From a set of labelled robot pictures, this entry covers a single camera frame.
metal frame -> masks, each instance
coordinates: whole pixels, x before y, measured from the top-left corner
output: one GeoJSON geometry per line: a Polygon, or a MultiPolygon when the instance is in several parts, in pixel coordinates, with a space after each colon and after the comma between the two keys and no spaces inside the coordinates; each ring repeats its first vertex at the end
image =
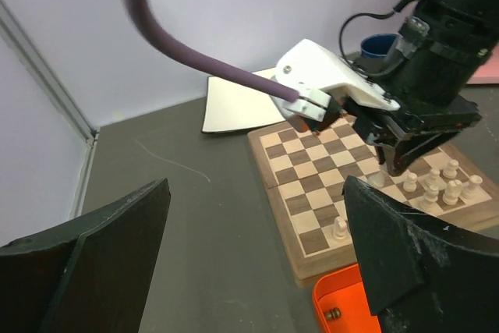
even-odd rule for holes
{"type": "Polygon", "coordinates": [[[75,101],[69,96],[57,75],[42,58],[3,0],[0,0],[0,36],[17,54],[38,86],[46,93],[58,111],[65,116],[74,130],[85,142],[92,144],[97,130],[92,127],[75,101]]]}
{"type": "Polygon", "coordinates": [[[3,37],[38,86],[45,92],[50,102],[87,144],[87,152],[80,170],[80,180],[76,188],[69,219],[80,216],[97,146],[98,131],[93,128],[78,108],[55,72],[43,59],[16,17],[10,12],[4,0],[0,0],[0,37],[3,37]]]}

white wall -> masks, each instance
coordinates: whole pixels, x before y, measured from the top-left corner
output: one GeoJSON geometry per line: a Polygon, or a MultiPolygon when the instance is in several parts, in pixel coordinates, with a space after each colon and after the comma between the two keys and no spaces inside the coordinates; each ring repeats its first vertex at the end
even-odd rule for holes
{"type": "MultiPolygon", "coordinates": [[[[136,34],[120,0],[5,0],[95,126],[205,95],[206,76],[136,34]]],[[[337,50],[342,21],[395,0],[152,0],[181,41],[244,69],[272,66],[306,37],[337,50]]],[[[346,47],[401,20],[355,21],[346,47]]]]}
{"type": "Polygon", "coordinates": [[[0,37],[0,246],[69,218],[86,149],[0,37]]]}

pink object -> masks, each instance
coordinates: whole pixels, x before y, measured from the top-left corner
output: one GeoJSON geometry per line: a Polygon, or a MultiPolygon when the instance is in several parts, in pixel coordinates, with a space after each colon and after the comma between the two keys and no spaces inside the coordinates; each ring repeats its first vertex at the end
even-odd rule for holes
{"type": "Polygon", "coordinates": [[[468,84],[499,83],[499,48],[495,48],[489,61],[480,66],[468,84]]]}

chess pawn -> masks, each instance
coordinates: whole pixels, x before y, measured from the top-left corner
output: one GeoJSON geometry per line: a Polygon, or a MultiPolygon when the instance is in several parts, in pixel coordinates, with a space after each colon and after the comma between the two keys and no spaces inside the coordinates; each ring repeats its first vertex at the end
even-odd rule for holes
{"type": "Polygon", "coordinates": [[[385,164],[380,165],[380,171],[367,179],[367,182],[377,189],[381,189],[387,181],[387,166],[385,164]]]}
{"type": "Polygon", "coordinates": [[[468,185],[462,191],[462,197],[466,199],[472,199],[478,191],[478,187],[482,182],[483,179],[479,175],[470,176],[468,185]]]}
{"type": "Polygon", "coordinates": [[[426,189],[423,198],[419,202],[419,208],[421,211],[429,212],[431,208],[434,207],[438,200],[438,186],[429,185],[426,189]]]}
{"type": "Polygon", "coordinates": [[[444,177],[446,179],[455,179],[458,175],[459,161],[452,159],[448,162],[447,166],[444,168],[444,177]]]}
{"type": "Polygon", "coordinates": [[[405,178],[404,184],[402,185],[404,191],[408,193],[413,193],[414,191],[416,191],[417,179],[418,175],[416,173],[409,172],[407,174],[407,177],[405,178]]]}
{"type": "Polygon", "coordinates": [[[427,188],[430,186],[436,186],[438,184],[438,176],[440,175],[440,171],[438,169],[431,169],[430,173],[424,179],[424,184],[427,188]]]}
{"type": "Polygon", "coordinates": [[[461,195],[463,187],[464,186],[462,185],[462,182],[458,179],[450,181],[445,188],[444,195],[442,196],[442,200],[445,202],[445,204],[453,206],[454,204],[458,203],[458,198],[461,195]]]}
{"type": "Polygon", "coordinates": [[[337,241],[345,241],[349,237],[349,227],[341,217],[336,217],[333,224],[333,238],[337,241]]]}

gray table surface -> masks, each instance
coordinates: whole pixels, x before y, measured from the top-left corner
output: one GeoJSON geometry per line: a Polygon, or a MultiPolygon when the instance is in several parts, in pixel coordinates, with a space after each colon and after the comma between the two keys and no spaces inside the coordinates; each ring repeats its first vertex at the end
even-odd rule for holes
{"type": "MultiPolygon", "coordinates": [[[[454,143],[497,183],[499,93],[470,87],[463,94],[484,119],[454,143]]],[[[246,132],[201,134],[204,103],[105,127],[98,141],[83,212],[151,180],[170,181],[172,204],[140,332],[318,331],[311,290],[292,277],[246,132]]]]}

